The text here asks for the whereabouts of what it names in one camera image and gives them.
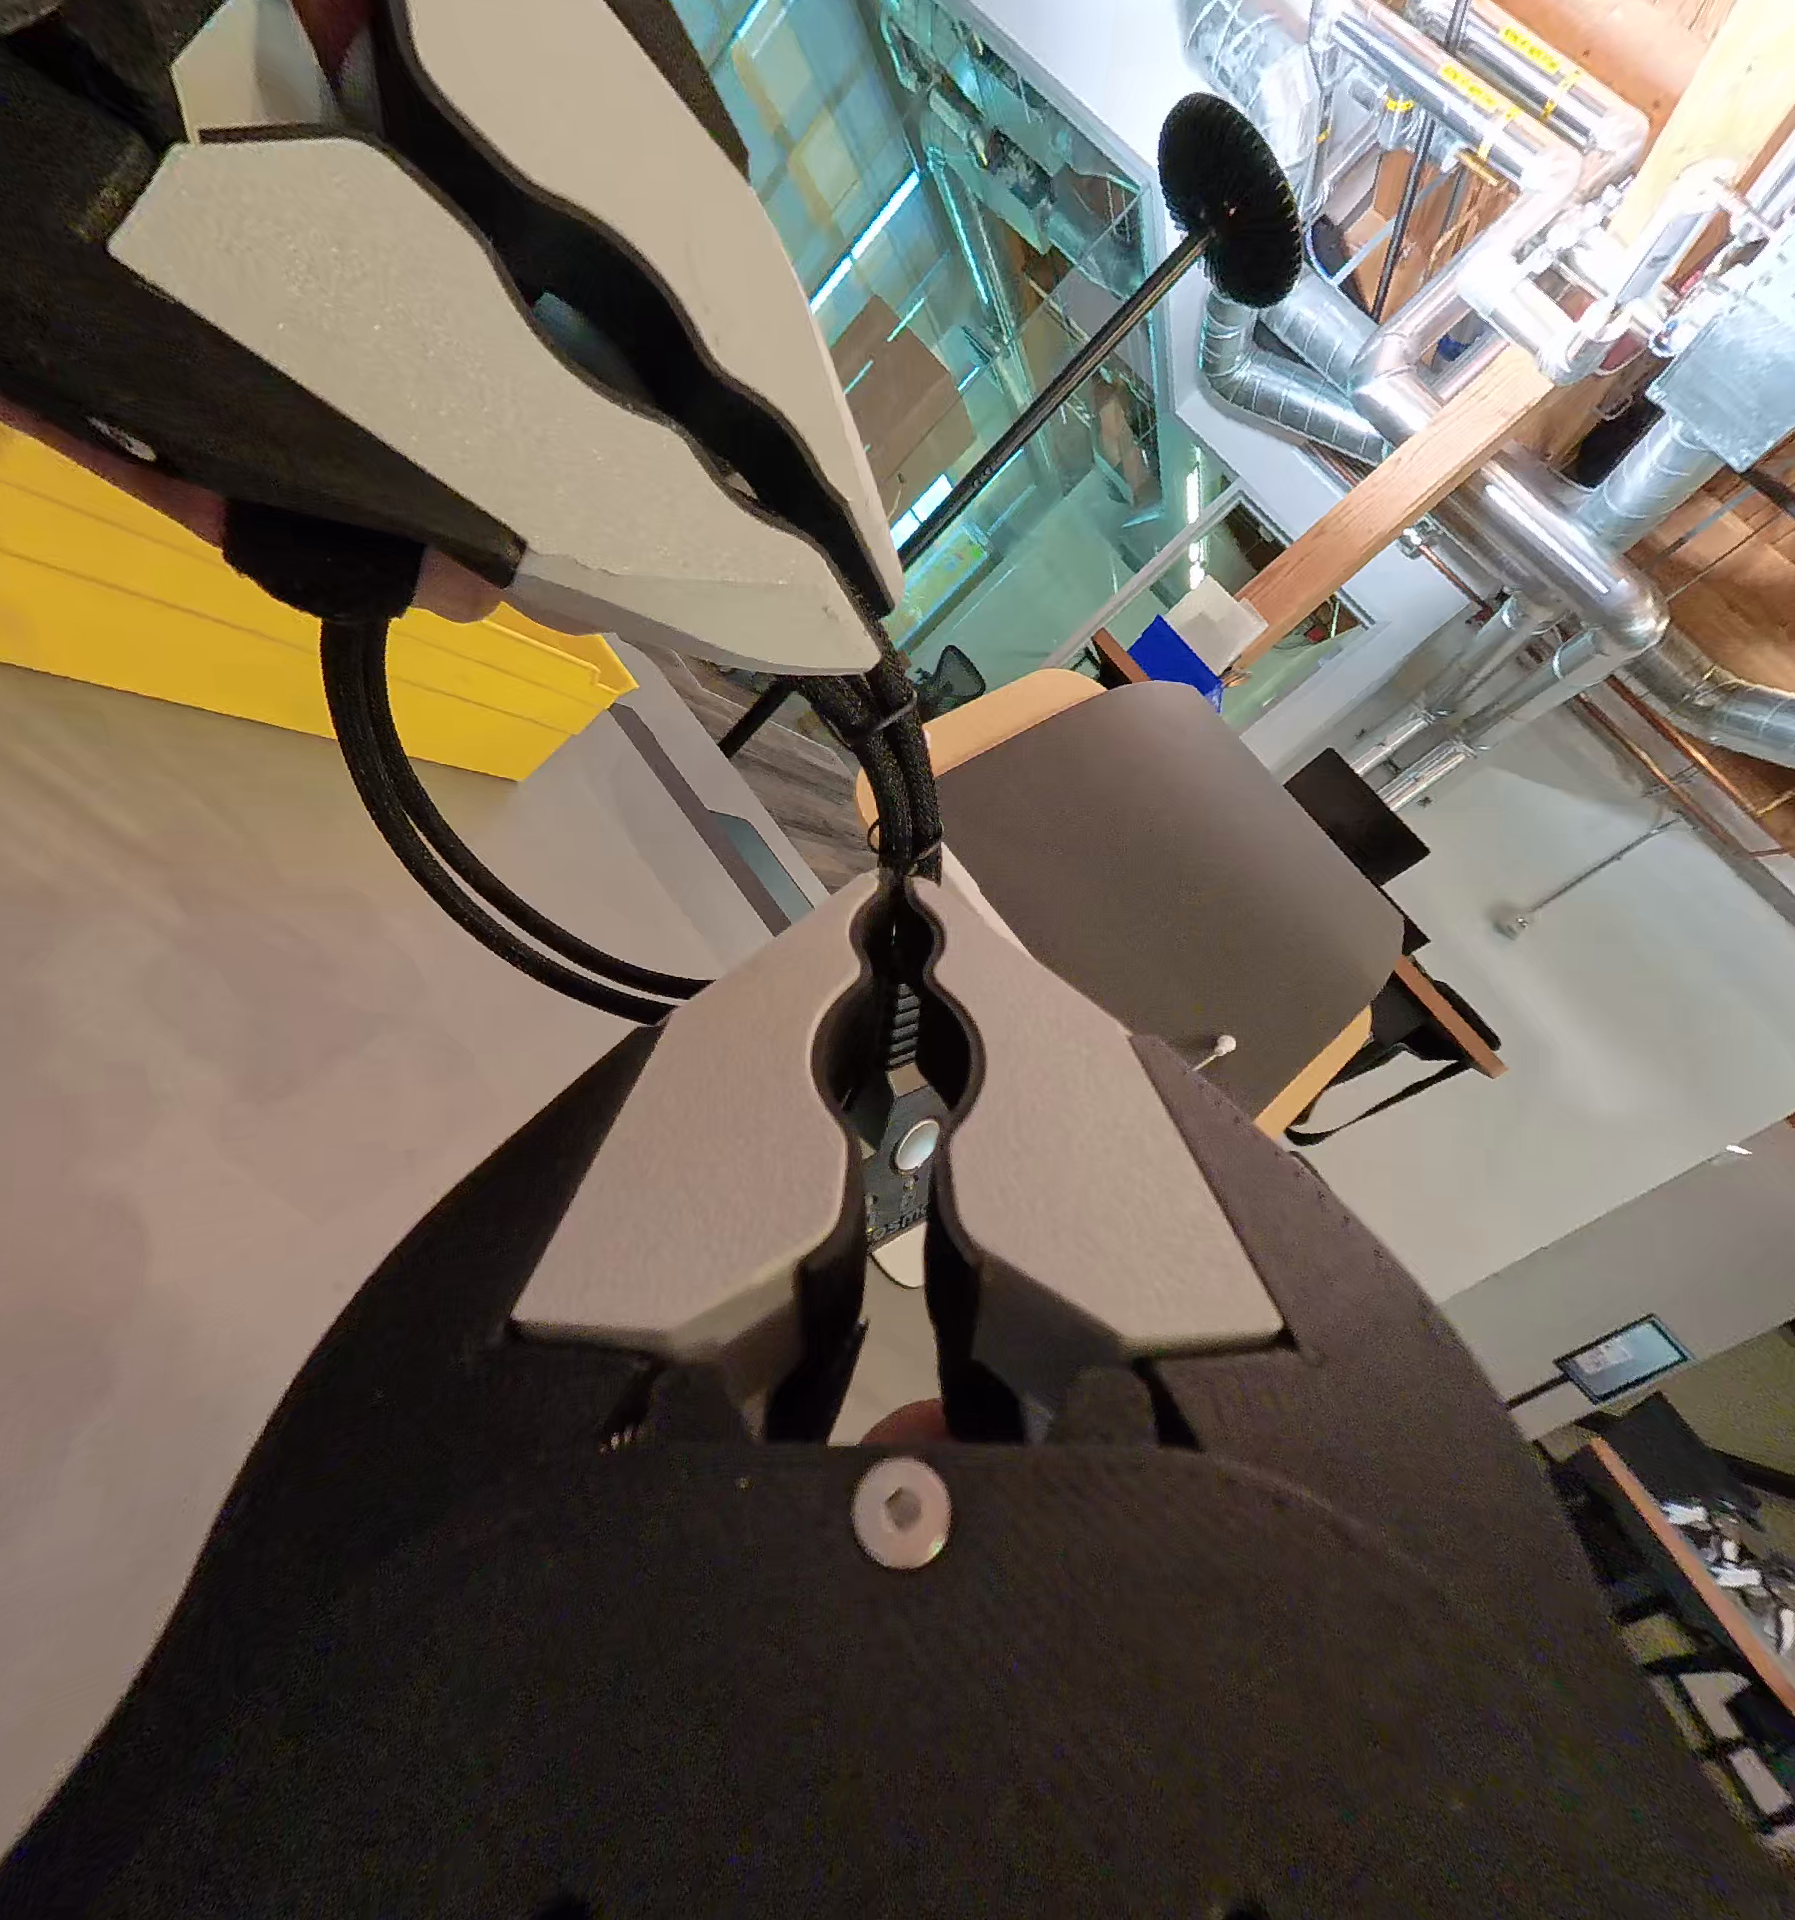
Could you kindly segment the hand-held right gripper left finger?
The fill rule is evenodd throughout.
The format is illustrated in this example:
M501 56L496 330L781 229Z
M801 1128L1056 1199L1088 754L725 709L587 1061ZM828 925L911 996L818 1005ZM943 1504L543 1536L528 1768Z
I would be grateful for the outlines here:
M854 1099L886 1072L860 877L663 1027L513 1319L710 1363L761 1439L825 1442L864 1342Z

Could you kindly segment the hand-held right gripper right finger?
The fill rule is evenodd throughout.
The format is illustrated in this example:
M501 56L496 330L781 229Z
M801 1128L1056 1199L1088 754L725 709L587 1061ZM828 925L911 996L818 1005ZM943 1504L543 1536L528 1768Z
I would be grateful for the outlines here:
M1086 1375L1272 1350L1283 1312L1137 1039L943 881L908 885L943 1105L927 1305L952 1439L1038 1439Z

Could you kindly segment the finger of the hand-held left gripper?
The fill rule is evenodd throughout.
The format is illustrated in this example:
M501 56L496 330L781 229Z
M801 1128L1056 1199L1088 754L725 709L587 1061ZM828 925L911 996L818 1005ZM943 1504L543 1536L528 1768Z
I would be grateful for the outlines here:
M387 144L490 243L527 307L574 311L602 384L823 553L870 609L902 585L805 289L696 104L669 4L383 4Z
M614 398L602 381L625 370L597 330L549 294L527 307L387 144L379 7L350 49L340 127L207 133L114 252L510 527L507 594L528 617L792 676L870 672L891 609ZM747 161L718 88L696 109Z

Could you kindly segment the yellow plastic bin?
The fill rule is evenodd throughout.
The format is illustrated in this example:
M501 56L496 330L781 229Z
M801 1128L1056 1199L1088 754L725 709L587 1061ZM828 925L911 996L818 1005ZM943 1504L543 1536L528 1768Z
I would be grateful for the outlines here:
M0 664L334 735L318 625L156 511L0 425ZM640 680L605 635L406 614L387 640L406 755L522 781Z

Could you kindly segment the black monitor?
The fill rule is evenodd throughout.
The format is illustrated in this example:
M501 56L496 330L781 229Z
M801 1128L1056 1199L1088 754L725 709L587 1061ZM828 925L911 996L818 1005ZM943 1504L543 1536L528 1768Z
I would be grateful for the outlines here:
M1378 890L1390 890L1431 855L1411 823L1337 749L1290 775L1284 791Z

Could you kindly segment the black pole with round disc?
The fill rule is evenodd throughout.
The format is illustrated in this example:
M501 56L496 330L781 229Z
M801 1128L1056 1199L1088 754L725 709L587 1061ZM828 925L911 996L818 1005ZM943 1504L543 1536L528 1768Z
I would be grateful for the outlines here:
M1195 270L1204 270L1225 300L1250 311L1277 304L1293 291L1302 266L1295 194L1270 142L1242 107L1213 92L1182 98L1159 130L1156 168L1179 240L901 543L902 566L919 564L952 531Z

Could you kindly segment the white box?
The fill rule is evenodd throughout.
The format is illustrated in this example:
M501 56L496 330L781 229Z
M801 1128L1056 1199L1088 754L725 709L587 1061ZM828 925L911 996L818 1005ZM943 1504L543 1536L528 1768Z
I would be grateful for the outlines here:
M1213 672L1225 673L1268 631L1265 614L1205 576L1168 612L1173 631Z

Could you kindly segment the long wooden desk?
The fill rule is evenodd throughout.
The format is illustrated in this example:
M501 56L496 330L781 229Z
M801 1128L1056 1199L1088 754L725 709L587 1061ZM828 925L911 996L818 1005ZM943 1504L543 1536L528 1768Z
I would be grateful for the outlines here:
M1795 1480L1741 1476L1664 1398L1582 1430L1552 1476L1623 1645L1735 1813L1795 1842L1795 1558L1763 1501Z

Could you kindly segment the smooth silver pipes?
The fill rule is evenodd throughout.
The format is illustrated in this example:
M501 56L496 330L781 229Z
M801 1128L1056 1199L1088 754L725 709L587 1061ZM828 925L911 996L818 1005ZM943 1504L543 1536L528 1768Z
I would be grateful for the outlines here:
M1631 261L1636 243L1606 239L1650 147L1647 115L1500 4L1451 17L1451 45L1387 4L1313 4L1308 26L1322 71L1365 66L1510 190L1509 211L1359 349L1359 413L1397 454L1455 454L1460 425L1499 398L1502 438L1442 516L1479 534L1533 605L1578 614L1596 644L1650 648L1664 631L1654 590L1565 516L1543 470L1505 441L1555 390L1597 372L1664 276Z

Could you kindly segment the wooden desk with black frame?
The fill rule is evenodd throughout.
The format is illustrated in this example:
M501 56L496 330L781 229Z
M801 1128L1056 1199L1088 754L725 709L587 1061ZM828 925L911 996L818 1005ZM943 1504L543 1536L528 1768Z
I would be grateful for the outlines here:
M1287 1145L1313 1149L1346 1132L1363 1121L1387 1114L1414 1096L1424 1096L1465 1073L1491 1078L1509 1072L1502 1040L1486 1016L1456 987L1436 980L1419 961L1427 943L1429 932L1406 916L1400 958L1369 1005L1369 1036L1359 1049L1355 1049L1350 1061L1333 1072L1327 1089L1333 1091L1345 1084L1363 1081L1397 1061L1417 1061L1427 1067L1427 1072L1337 1125L1318 1128L1313 1123L1322 1102L1322 1094L1317 1094L1284 1128Z

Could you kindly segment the silver spiral air duct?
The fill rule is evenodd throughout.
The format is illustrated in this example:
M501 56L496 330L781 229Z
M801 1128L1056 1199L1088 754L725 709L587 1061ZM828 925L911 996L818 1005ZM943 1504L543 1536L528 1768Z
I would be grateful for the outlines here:
M1732 470L1636 395L1582 438L1573 476L1654 614L1615 680L1685 741L1795 775L1795 434Z
M1204 390L1293 443L1323 447L1363 466L1378 466L1392 447L1329 377L1311 363L1258 343L1260 313L1219 286L1205 300L1197 338Z

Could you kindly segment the rectangular metal duct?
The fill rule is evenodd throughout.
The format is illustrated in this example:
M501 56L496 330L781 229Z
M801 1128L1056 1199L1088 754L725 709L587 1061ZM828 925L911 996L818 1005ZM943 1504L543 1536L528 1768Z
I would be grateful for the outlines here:
M1738 471L1795 430L1795 217L1650 395L1682 435Z

